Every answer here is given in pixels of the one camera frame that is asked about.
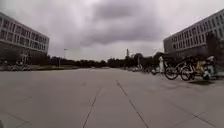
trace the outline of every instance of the cloud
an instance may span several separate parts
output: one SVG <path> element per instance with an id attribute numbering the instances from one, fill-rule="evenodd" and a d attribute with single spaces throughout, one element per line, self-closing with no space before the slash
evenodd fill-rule
<path id="1" fill-rule="evenodd" d="M 50 37 L 51 55 L 146 55 L 162 40 L 223 8 L 223 0 L 0 0 L 0 11 Z"/>
<path id="2" fill-rule="evenodd" d="M 92 20 L 88 22 L 84 36 L 87 45 L 158 41 L 163 34 L 153 1 L 103 0 L 92 8 Z"/>

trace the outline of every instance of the paved plaza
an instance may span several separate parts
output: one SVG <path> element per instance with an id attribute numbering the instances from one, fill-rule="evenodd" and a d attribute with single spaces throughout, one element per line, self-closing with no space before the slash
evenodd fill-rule
<path id="1" fill-rule="evenodd" d="M 223 92 L 118 69 L 0 72 L 0 128 L 223 128 Z"/>

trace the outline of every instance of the bicycle wheel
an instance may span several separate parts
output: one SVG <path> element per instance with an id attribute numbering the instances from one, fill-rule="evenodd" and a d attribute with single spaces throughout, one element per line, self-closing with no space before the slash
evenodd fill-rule
<path id="1" fill-rule="evenodd" d="M 174 80 L 178 76 L 178 71 L 175 67 L 167 67 L 165 70 L 165 76 L 169 80 Z"/>
<path id="2" fill-rule="evenodd" d="M 184 80 L 184 81 L 189 81 L 191 79 L 191 69 L 189 67 L 184 67 L 182 70 L 181 70 L 181 79 Z"/>

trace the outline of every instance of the person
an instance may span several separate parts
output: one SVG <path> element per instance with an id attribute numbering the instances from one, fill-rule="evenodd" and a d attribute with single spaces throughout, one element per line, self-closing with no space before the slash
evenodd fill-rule
<path id="1" fill-rule="evenodd" d="M 163 57 L 162 56 L 159 57 L 159 72 L 160 73 L 164 72 L 164 61 L 163 61 Z"/>

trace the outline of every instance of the building facade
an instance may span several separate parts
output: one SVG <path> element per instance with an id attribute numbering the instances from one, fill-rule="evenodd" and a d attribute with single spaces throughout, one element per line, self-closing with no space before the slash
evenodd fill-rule
<path id="1" fill-rule="evenodd" d="M 49 38 L 0 12 L 0 55 L 15 50 L 21 62 L 48 53 Z"/>
<path id="2" fill-rule="evenodd" d="M 177 57 L 207 54 L 206 37 L 214 34 L 224 40 L 224 9 L 164 39 L 164 51 Z M 224 44 L 220 43 L 224 53 Z"/>

